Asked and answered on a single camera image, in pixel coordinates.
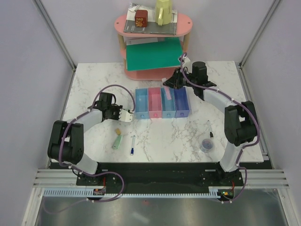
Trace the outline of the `pink highlighter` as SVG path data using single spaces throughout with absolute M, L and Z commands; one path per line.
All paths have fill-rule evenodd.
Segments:
M 170 88 L 167 86 L 164 86 L 164 90 L 165 90 L 165 95 L 166 95 L 167 100 L 171 100 L 172 96 L 171 96 Z

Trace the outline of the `pink drawer bin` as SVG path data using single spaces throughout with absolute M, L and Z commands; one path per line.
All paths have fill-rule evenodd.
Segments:
M 162 117 L 161 88 L 148 88 L 148 108 L 150 118 Z

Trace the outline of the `sky blue drawer bin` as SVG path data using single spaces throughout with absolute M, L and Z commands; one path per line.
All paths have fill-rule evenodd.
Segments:
M 174 90 L 169 88 L 171 99 L 167 99 L 165 88 L 161 88 L 162 118 L 174 118 L 176 114 Z

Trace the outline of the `light blue drawer bin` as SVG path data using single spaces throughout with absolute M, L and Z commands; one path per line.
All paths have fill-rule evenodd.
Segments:
M 146 88 L 135 90 L 135 117 L 139 120 L 150 118 L 148 108 L 148 89 Z

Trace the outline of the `pink two-tier shelf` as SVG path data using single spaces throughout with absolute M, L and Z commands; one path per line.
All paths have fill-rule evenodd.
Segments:
M 159 81 L 170 78 L 180 66 L 178 57 L 188 49 L 193 22 L 185 14 L 178 14 L 176 35 L 125 33 L 126 15 L 114 23 L 118 34 L 120 54 L 126 76 L 137 81 Z

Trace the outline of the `purple drawer bin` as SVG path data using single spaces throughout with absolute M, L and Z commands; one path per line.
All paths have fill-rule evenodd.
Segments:
M 176 118 L 185 118 L 188 117 L 190 113 L 189 101 L 186 92 L 186 88 L 174 90 L 174 101 L 176 108 Z

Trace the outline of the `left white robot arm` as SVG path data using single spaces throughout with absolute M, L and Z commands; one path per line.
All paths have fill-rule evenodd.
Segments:
M 84 153 L 84 133 L 106 119 L 118 120 L 122 106 L 116 104 L 112 93 L 101 93 L 96 106 L 74 123 L 55 121 L 48 145 L 48 157 L 74 166 L 87 173 L 87 180 L 93 185 L 103 181 L 103 173 L 97 170 L 98 163 Z

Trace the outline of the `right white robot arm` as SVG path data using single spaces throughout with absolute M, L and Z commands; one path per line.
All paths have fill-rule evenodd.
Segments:
M 210 103 L 224 114 L 224 134 L 228 141 L 219 164 L 222 170 L 215 174 L 216 182 L 227 185 L 232 180 L 232 173 L 239 168 L 243 150 L 257 145 L 260 129 L 253 102 L 238 102 L 208 80 L 204 62 L 194 62 L 192 72 L 186 67 L 176 68 L 173 75 L 163 78 L 163 85 L 173 89 L 192 87 L 194 94 Z

